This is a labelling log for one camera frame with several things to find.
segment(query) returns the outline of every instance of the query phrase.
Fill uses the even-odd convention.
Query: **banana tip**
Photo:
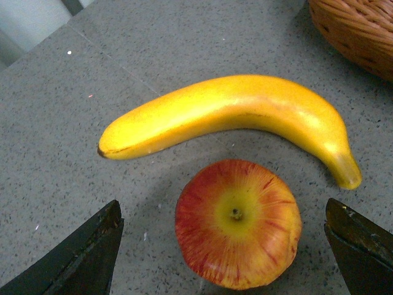
[[[97,146],[97,153],[98,153],[102,158],[106,158],[104,152],[99,148],[99,146]]]

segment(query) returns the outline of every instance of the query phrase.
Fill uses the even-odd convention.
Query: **artificial apple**
[[[177,201],[175,223],[187,265],[231,289],[277,279],[293,262],[302,231],[298,206],[285,182],[240,159],[199,171]]]

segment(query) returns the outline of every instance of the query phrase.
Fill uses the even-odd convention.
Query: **toy fruit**
[[[248,289],[271,283],[291,265],[302,221],[277,175],[227,159],[202,169],[184,187],[175,229],[194,272],[226,288]]]
[[[271,76],[211,79],[152,100],[111,123],[98,153],[131,159],[236,128],[283,136],[324,162],[340,187],[355,189],[362,181],[336,109],[311,90]]]

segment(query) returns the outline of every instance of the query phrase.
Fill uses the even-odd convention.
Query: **apple calyx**
[[[242,215],[243,214],[242,214],[242,212],[239,209],[234,208],[229,216],[231,218],[233,218],[233,220],[239,221],[241,219]]]

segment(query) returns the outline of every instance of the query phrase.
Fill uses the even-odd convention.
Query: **artificial banana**
[[[221,77],[156,98],[111,123],[99,140],[98,153],[131,159],[237,128],[288,139],[325,163],[340,187],[355,189],[362,180],[336,109],[311,90],[271,76]]]

